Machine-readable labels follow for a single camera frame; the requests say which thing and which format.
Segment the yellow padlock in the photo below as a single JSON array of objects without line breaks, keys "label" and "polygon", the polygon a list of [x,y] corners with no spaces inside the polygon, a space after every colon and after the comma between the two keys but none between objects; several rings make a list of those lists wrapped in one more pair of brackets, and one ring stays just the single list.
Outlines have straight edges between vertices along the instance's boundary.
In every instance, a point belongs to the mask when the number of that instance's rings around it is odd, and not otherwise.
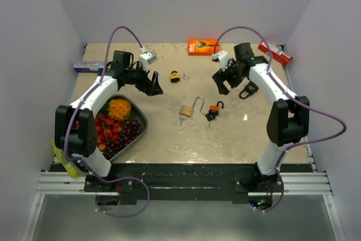
[{"label": "yellow padlock", "polygon": [[180,79],[180,75],[177,71],[172,71],[171,74],[170,74],[170,82],[171,83],[176,83],[176,82],[179,82],[181,79]]}]

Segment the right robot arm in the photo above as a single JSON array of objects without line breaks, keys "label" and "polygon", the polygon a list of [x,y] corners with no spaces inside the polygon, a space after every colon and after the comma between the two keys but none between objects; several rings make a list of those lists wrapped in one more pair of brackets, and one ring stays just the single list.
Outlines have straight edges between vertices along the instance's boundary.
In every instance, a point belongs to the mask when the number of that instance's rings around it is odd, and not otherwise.
[{"label": "right robot arm", "polygon": [[220,65],[212,76],[218,92],[227,95],[229,90],[225,82],[235,88],[247,78],[262,89],[272,103],[266,125],[269,138],[266,151],[241,181],[244,187],[263,192],[271,186],[271,182],[277,180],[288,148],[307,136],[309,110],[306,107],[310,101],[306,96],[299,97],[287,88],[268,66],[266,58],[253,54],[249,43],[236,45],[234,52],[234,58],[224,50],[212,55],[212,60]]}]

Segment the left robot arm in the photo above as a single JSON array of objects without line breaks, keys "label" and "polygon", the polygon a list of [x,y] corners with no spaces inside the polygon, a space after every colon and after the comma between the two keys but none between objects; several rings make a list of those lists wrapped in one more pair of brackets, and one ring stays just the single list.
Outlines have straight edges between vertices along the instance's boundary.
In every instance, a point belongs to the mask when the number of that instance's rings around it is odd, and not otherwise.
[{"label": "left robot arm", "polygon": [[158,72],[148,77],[156,55],[142,48],[136,67],[131,65],[133,58],[130,52],[115,51],[113,60],[104,65],[92,86],[73,103],[55,111],[55,146],[63,150],[67,160],[83,164],[98,176],[96,183],[103,191],[112,191],[117,178],[110,174],[111,162],[98,149],[96,115],[125,85],[134,85],[149,97],[163,93]]}]

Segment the orange padlock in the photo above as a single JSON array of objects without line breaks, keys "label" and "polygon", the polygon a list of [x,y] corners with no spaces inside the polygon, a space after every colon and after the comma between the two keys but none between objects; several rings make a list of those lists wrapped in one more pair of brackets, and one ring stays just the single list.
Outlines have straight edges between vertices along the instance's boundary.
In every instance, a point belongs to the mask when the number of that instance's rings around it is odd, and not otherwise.
[{"label": "orange padlock", "polygon": [[209,107],[208,113],[205,115],[208,127],[210,127],[210,123],[218,117],[220,109],[224,109],[224,103],[222,101],[218,101],[216,105]]}]

